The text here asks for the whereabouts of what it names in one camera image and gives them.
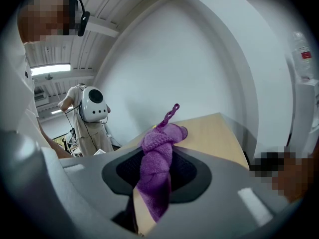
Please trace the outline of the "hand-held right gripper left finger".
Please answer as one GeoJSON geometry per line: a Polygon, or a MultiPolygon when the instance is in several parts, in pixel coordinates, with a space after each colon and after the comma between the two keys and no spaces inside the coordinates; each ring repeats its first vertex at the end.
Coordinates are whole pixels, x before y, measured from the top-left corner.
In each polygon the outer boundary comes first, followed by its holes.
{"type": "Polygon", "coordinates": [[[31,138],[0,130],[0,183],[16,239],[141,239],[122,221],[127,197],[101,177],[92,185],[76,159],[61,161],[31,138]]]}

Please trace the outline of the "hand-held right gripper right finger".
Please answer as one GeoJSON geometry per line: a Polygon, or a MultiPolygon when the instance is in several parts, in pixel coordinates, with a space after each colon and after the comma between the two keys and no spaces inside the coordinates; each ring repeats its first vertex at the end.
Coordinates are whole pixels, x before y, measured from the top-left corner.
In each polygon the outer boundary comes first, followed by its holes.
{"type": "Polygon", "coordinates": [[[289,203],[269,179],[254,177],[236,162],[182,147],[174,150],[206,164],[212,179],[196,200],[170,204],[147,239],[272,239],[301,204],[289,203]]]}

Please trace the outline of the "purple towel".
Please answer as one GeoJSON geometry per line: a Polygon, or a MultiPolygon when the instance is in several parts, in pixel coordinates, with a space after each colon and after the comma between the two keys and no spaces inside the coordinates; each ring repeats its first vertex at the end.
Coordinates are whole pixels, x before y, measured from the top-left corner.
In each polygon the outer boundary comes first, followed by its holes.
{"type": "Polygon", "coordinates": [[[149,130],[139,143],[144,155],[136,188],[155,222],[161,219],[169,205],[172,147],[188,136],[187,128],[169,123],[178,109],[179,104],[175,104],[164,119],[149,130]]]}

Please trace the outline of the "person's left forearm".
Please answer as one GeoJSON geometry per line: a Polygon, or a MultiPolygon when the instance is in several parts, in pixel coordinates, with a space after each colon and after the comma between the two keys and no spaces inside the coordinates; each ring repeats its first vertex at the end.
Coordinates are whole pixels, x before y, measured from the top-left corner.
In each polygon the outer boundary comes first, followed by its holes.
{"type": "Polygon", "coordinates": [[[39,129],[41,131],[41,134],[43,135],[43,137],[45,138],[45,140],[48,142],[48,144],[50,145],[50,147],[55,151],[55,153],[57,154],[59,159],[64,159],[64,158],[71,158],[72,156],[65,151],[59,144],[57,144],[55,141],[53,141],[51,138],[49,138],[46,133],[44,132],[40,120],[39,118],[37,118],[37,122],[39,125],[39,129]]]}

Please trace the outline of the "white hard-shell backpack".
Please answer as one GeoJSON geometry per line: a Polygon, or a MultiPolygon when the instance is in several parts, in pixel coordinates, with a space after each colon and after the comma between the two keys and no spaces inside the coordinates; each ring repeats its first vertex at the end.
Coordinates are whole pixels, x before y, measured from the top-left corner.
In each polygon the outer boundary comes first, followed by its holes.
{"type": "Polygon", "coordinates": [[[86,123],[95,123],[104,120],[108,116],[108,108],[99,89],[87,86],[82,91],[80,102],[80,116],[86,123]]]}

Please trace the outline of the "long ceiling tube light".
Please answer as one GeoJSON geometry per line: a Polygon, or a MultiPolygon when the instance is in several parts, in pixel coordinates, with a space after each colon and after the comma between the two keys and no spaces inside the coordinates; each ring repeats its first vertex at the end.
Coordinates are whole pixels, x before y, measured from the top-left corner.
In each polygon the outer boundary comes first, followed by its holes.
{"type": "Polygon", "coordinates": [[[56,72],[67,72],[71,70],[70,64],[53,64],[53,65],[44,65],[31,68],[32,76],[50,74],[56,72]]]}

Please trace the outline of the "person's white shirt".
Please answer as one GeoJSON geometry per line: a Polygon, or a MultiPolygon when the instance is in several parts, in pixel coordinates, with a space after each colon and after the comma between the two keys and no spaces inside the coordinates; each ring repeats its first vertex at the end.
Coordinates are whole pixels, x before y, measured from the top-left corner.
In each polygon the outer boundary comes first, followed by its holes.
{"type": "Polygon", "coordinates": [[[41,133],[34,83],[17,28],[0,39],[0,129],[16,131],[49,147],[41,133]]]}

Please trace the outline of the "white water dispenser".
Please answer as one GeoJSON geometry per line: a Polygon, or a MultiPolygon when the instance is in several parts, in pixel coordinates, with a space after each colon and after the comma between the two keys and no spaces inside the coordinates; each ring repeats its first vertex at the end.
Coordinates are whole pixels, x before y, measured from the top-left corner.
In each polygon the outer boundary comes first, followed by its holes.
{"type": "Polygon", "coordinates": [[[310,155],[319,138],[319,80],[296,84],[296,105],[289,147],[310,155]]]}

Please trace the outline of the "clear water dispenser bottle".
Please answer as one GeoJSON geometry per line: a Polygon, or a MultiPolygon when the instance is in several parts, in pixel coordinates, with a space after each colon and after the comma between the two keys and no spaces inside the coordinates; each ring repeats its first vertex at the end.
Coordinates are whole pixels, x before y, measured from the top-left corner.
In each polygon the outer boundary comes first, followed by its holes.
{"type": "Polygon", "coordinates": [[[303,80],[310,80],[313,74],[313,58],[311,49],[304,34],[300,31],[293,32],[292,56],[297,75],[303,80]]]}

